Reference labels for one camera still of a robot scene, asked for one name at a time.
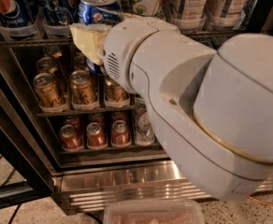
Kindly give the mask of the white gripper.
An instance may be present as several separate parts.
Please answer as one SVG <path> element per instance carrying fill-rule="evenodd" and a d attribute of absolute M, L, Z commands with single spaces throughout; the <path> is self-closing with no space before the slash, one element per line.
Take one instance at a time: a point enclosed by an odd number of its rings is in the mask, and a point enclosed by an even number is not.
<path fill-rule="evenodd" d="M 151 35 L 178 27 L 154 17 L 123 13 L 124 20 L 111 28 L 105 24 L 73 23 L 70 31 L 76 47 L 93 63 L 102 65 L 109 77 L 129 93 L 135 93 L 129 76 L 138 47 Z"/>

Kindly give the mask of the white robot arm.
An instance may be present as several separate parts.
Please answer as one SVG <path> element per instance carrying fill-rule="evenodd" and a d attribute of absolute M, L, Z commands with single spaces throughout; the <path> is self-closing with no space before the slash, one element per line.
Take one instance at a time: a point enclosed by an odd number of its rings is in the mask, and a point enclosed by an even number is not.
<path fill-rule="evenodd" d="M 145 102 L 168 157 L 199 189 L 242 200 L 273 173 L 273 36 L 212 49 L 153 17 L 74 23 L 76 47 Z"/>

